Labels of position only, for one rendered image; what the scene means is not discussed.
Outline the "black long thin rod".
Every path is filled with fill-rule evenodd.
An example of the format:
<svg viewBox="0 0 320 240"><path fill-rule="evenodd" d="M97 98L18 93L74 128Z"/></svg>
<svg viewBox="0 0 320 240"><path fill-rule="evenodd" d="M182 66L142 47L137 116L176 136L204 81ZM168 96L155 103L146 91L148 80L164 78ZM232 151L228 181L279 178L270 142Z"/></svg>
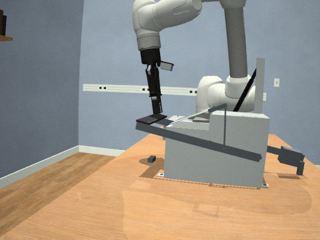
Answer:
<svg viewBox="0 0 320 240"><path fill-rule="evenodd" d="M250 88L251 88L251 86L252 86L252 84L254 82L255 77L256 77L256 69L255 69L251 79L249 79L249 81L248 81L248 83L247 83L247 85L246 85L246 87L245 87L240 99L238 100L233 112L238 112L238 110L240 109L240 107L241 107L241 105L242 105L242 103L243 103L248 91L250 90Z"/></svg>

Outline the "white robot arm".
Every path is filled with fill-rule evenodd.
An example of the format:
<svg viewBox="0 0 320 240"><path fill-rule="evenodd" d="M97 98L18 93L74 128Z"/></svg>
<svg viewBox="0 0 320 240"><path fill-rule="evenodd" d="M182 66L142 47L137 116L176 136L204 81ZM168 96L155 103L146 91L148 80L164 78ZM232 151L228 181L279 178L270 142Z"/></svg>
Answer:
<svg viewBox="0 0 320 240"><path fill-rule="evenodd" d="M218 76L204 76L196 93L196 113L212 106L227 104L226 111L236 107L251 77L248 75L244 12L246 0L136 0L132 22L138 50L161 48L160 31L195 19L203 2L217 2L224 9L229 72L226 83ZM238 112L254 111L255 85L251 85Z"/></svg>

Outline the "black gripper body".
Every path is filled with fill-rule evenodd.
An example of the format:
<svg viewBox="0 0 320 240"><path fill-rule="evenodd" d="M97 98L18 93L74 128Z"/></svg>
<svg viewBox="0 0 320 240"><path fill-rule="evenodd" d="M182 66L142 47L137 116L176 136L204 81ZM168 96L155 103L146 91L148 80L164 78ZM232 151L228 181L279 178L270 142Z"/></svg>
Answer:
<svg viewBox="0 0 320 240"><path fill-rule="evenodd" d="M155 68L158 61L161 61L160 49L159 48L148 48L140 51L141 63L146 65L147 69L149 66L153 69L153 75L155 76Z"/></svg>

